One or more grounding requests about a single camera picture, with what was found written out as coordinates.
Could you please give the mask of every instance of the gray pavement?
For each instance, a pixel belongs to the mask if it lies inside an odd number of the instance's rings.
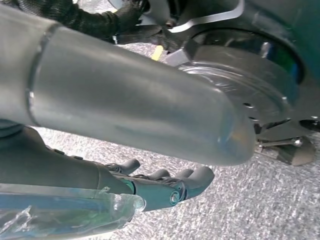
[[[107,0],[80,0],[91,12]],[[150,56],[154,46],[126,48]],[[160,168],[177,173],[195,163],[69,133],[39,129],[45,142],[69,155],[100,163],[137,158],[137,173]],[[320,136],[312,140],[320,149]],[[288,166],[257,153],[248,163],[211,167],[216,177],[205,193],[171,209],[140,213],[112,240],[320,240],[320,153],[305,166]]]

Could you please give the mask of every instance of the brake rotor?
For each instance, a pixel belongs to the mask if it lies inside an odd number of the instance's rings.
[[[202,33],[166,60],[204,77],[260,125],[288,119],[298,98],[302,75],[299,62],[288,49],[240,30]]]

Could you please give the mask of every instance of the plastic wrap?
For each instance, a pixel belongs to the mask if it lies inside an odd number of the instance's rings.
[[[0,184],[0,239],[74,239],[123,228],[144,201],[103,190]]]

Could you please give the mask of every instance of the black plastic part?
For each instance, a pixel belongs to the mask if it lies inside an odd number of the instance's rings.
[[[29,127],[0,138],[0,183],[132,192],[102,164],[51,150]]]

